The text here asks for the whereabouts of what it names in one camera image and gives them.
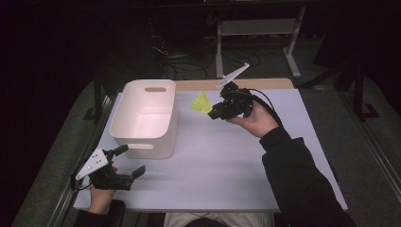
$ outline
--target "bin handle cutout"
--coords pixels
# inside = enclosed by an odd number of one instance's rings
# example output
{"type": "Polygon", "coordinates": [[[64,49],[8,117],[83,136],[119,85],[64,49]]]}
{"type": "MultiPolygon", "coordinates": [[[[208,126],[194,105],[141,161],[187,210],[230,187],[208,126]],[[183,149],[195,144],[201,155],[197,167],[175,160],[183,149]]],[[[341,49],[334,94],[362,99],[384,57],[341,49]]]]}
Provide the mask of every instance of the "bin handle cutout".
{"type": "Polygon", "coordinates": [[[164,87],[146,87],[146,92],[166,92],[167,89],[164,87]]]}
{"type": "Polygon", "coordinates": [[[154,146],[149,144],[128,144],[128,148],[154,149],[154,146]]]}

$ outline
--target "white bracket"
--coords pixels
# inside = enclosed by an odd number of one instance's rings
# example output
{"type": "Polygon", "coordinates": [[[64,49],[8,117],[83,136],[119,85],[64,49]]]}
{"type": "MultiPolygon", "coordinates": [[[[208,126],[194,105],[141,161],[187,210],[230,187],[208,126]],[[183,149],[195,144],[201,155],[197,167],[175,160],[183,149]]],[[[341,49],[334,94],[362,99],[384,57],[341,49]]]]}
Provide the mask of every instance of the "white bracket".
{"type": "Polygon", "coordinates": [[[224,87],[224,85],[226,85],[227,83],[231,82],[233,79],[235,79],[236,77],[238,77],[238,75],[240,75],[242,72],[245,71],[245,69],[247,69],[250,65],[248,63],[244,63],[244,66],[238,68],[237,70],[235,70],[233,73],[224,76],[223,75],[223,79],[221,80],[221,82],[216,85],[216,89],[220,89],[222,87],[224,87]]]}
{"type": "Polygon", "coordinates": [[[83,168],[77,174],[76,180],[78,181],[88,176],[89,174],[104,167],[108,163],[109,161],[107,161],[106,155],[104,155],[103,153],[103,149],[101,148],[95,149],[95,151],[91,154],[91,157],[89,157],[88,161],[85,163],[83,168]]]}

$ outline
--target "white plastic bin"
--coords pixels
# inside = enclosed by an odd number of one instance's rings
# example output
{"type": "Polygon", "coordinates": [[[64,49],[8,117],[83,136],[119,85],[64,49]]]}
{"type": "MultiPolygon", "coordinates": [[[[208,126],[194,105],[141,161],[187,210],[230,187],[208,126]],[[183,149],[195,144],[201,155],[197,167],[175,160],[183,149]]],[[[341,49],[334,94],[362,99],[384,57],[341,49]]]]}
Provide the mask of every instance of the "white plastic bin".
{"type": "Polygon", "coordinates": [[[172,155],[178,125],[174,81],[140,79],[126,84],[110,126],[129,158],[165,159],[172,155]]]}

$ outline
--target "yellow object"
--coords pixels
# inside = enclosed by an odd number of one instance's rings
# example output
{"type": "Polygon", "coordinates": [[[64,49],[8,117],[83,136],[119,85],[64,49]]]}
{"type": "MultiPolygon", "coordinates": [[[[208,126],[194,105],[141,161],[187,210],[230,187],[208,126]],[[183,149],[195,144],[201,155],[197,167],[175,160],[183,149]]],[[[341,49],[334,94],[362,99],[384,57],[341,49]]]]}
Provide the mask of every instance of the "yellow object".
{"type": "Polygon", "coordinates": [[[207,98],[206,93],[204,91],[201,91],[200,94],[194,99],[194,101],[191,103],[191,106],[189,106],[194,111],[199,111],[205,114],[208,114],[213,110],[213,106],[209,101],[209,98],[207,98]]]}

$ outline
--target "metal stand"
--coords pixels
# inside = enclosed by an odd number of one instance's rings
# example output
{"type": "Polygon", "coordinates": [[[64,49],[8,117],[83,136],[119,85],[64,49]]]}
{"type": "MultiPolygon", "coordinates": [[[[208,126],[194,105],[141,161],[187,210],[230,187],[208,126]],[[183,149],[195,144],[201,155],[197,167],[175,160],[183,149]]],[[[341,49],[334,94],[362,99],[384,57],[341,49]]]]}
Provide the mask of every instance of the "metal stand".
{"type": "Polygon", "coordinates": [[[372,104],[365,104],[368,109],[367,113],[362,110],[363,107],[363,73],[360,70],[360,65],[357,67],[355,77],[355,96],[354,96],[354,111],[361,121],[365,121],[367,117],[378,117],[378,113],[372,104]]]}
{"type": "Polygon", "coordinates": [[[102,115],[101,85],[98,73],[96,73],[94,76],[94,91],[95,91],[95,107],[88,109],[83,119],[94,120],[94,124],[97,124],[102,115]]]}
{"type": "Polygon", "coordinates": [[[223,64],[221,57],[221,37],[234,35],[269,35],[269,34],[290,34],[291,41],[283,48],[292,76],[301,76],[295,60],[292,57],[292,50],[298,38],[298,33],[304,18],[306,7],[300,8],[297,18],[289,19],[268,19],[268,20],[240,20],[222,21],[218,24],[218,49],[216,53],[216,75],[218,79],[223,78],[223,64]]]}

